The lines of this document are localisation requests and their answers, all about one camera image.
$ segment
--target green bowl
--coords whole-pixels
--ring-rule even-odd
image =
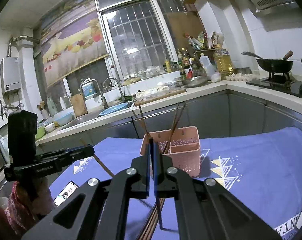
[[[44,126],[39,127],[38,129],[36,129],[35,139],[38,140],[42,138],[44,134],[45,134]]]

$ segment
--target black glass stovetop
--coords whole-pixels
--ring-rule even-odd
[[[302,90],[300,90],[300,86],[302,85],[301,81],[294,81],[293,83],[289,84],[288,82],[285,84],[276,84],[272,82],[267,82],[268,78],[258,79],[258,80],[252,80],[250,82],[247,82],[249,85],[263,87],[263,88],[269,88],[272,90],[280,91],[283,93],[287,93],[293,96],[297,96],[299,98],[302,98]]]

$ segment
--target wooden cutting board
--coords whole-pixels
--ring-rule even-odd
[[[163,99],[163,98],[175,96],[175,95],[178,95],[178,94],[181,94],[181,93],[184,93],[184,92],[186,92],[186,89],[180,89],[180,90],[177,90],[177,91],[172,91],[172,92],[167,93],[167,94],[165,94],[163,96],[151,98],[151,99],[148,99],[148,100],[142,100],[140,102],[135,102],[134,105],[135,106],[141,106],[141,105],[144,105],[144,104],[147,104],[147,103],[150,103],[150,102],[154,102],[156,100],[160,100],[160,99]]]
[[[71,97],[70,101],[73,106],[75,117],[79,117],[88,113],[87,106],[85,105],[82,93]]]

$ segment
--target faucet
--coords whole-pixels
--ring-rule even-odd
[[[104,109],[107,109],[107,108],[109,107],[109,106],[108,106],[108,103],[107,103],[107,100],[106,100],[106,98],[103,96],[102,89],[101,89],[101,87],[100,87],[100,85],[99,85],[99,83],[97,82],[96,79],[91,79],[91,80],[89,80],[89,81],[86,81],[86,82],[82,83],[82,84],[80,85],[80,92],[83,93],[82,87],[83,87],[85,84],[88,84],[88,83],[90,83],[90,82],[92,82],[92,81],[95,81],[95,82],[96,82],[96,84],[97,84],[97,86],[98,86],[98,89],[99,89],[99,92],[100,92],[100,95],[101,95],[102,106],[104,107]]]
[[[115,80],[116,83],[118,84],[118,87],[119,87],[119,90],[120,90],[120,94],[121,94],[121,99],[122,99],[122,102],[124,103],[125,102],[125,97],[124,97],[124,95],[122,93],[120,82],[116,78],[114,78],[114,77],[108,77],[106,80],[104,80],[103,85],[105,86],[106,85],[106,81],[109,80],[109,79]]]

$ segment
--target phone screen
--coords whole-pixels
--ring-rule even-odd
[[[66,200],[71,194],[78,188],[73,181],[70,181],[68,185],[60,192],[60,194],[54,199],[56,206],[59,206],[64,200]]]

